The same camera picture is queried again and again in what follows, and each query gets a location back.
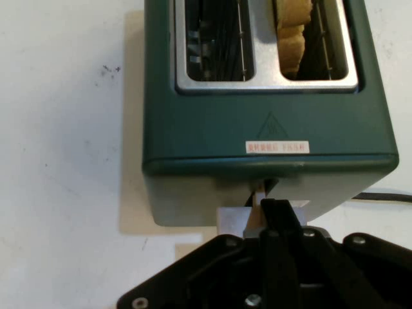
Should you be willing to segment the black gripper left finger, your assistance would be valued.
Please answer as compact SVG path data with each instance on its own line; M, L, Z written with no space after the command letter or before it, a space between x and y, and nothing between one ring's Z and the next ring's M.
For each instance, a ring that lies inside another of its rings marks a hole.
M259 235L262 262L262 308L281 307L281 297L278 293L279 258L277 256L277 249L281 244L281 238L278 231L275 228L274 220L272 219L272 206L274 205L274 202L274 199L264 199L261 202L263 219L266 223L264 231L261 232Z

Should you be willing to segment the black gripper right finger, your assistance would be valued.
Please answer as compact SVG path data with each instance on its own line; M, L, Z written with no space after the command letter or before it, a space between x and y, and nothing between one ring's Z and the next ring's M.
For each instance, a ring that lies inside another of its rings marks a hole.
M356 308L357 268L318 230L302 228L287 200L275 201L276 286L285 308Z

